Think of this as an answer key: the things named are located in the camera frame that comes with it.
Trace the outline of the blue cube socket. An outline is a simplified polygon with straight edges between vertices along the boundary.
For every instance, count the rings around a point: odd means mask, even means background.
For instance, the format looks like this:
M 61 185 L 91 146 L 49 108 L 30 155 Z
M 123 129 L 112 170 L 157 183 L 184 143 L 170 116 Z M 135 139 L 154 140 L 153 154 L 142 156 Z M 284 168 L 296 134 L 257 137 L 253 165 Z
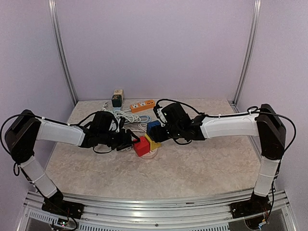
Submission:
M 156 126 L 161 126 L 161 123 L 158 120 L 151 121 L 151 122 L 147 123 L 147 127 L 146 127 L 147 135 L 150 135 L 152 128 L 154 128 Z

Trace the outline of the yellow cube socket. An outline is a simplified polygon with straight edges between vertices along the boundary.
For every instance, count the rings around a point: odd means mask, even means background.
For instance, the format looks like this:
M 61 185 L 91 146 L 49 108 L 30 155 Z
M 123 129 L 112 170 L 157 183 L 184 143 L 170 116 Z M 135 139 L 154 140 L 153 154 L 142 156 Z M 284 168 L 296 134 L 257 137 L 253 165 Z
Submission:
M 145 134 L 144 137 L 150 145 L 150 151 L 153 151 L 154 149 L 161 147 L 160 142 L 154 142 L 147 134 Z

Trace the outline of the red cube socket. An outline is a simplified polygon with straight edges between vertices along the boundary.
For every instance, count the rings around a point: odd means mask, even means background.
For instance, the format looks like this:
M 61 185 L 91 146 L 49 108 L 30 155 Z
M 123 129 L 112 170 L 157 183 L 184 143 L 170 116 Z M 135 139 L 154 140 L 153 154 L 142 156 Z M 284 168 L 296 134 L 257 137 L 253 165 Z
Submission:
M 138 157 L 142 157 L 150 152 L 150 143 L 144 136 L 141 136 L 140 141 L 133 145 L 133 149 Z

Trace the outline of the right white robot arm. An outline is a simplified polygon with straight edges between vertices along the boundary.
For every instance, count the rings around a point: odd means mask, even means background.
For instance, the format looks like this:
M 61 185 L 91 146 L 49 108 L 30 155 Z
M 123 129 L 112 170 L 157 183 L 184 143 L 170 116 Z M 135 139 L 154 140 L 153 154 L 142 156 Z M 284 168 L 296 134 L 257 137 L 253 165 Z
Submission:
M 289 118 L 275 113 L 269 104 L 251 106 L 244 113 L 208 115 L 197 111 L 190 118 L 185 103 L 170 100 L 170 104 L 153 108 L 157 120 L 147 126 L 147 135 L 154 142 L 184 139 L 192 141 L 226 136 L 258 137 L 261 145 L 261 166 L 251 198 L 246 203 L 249 213 L 255 214 L 269 201 L 269 192 L 279 174 L 281 161 L 287 149 L 286 127 L 282 120 Z

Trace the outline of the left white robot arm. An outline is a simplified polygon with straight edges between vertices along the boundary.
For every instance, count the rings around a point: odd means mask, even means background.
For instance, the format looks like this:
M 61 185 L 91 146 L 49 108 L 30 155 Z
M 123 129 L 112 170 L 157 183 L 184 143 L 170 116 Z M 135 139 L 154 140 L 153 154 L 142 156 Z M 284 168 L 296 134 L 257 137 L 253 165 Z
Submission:
M 90 116 L 92 121 L 82 126 L 81 123 L 63 123 L 24 110 L 5 120 L 5 123 L 13 120 L 6 131 L 3 130 L 4 126 L 1 126 L 0 143 L 3 149 L 43 196 L 44 202 L 57 214 L 67 210 L 67 202 L 35 159 L 36 141 L 53 141 L 92 149 L 105 145 L 111 151 L 121 151 L 140 142 L 140 138 L 130 129 L 124 129 L 123 117 L 117 119 L 108 111 L 97 111 Z

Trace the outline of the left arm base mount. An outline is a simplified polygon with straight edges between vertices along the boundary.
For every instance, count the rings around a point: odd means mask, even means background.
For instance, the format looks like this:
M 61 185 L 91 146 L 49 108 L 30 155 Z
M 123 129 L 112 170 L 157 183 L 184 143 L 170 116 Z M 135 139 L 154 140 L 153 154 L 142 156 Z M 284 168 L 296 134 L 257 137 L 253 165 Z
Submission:
M 54 205 L 51 202 L 44 201 L 42 210 L 63 217 L 81 219 L 84 205 L 70 201 L 61 201 L 58 205 Z

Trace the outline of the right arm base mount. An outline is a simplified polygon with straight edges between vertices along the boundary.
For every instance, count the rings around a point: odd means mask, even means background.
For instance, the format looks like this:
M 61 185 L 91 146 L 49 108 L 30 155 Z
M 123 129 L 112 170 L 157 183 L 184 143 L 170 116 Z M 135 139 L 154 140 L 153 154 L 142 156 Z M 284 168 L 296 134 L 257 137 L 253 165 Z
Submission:
M 247 200 L 231 203 L 230 208 L 232 218 L 235 219 L 263 213 L 265 210 L 269 211 L 271 204 Z

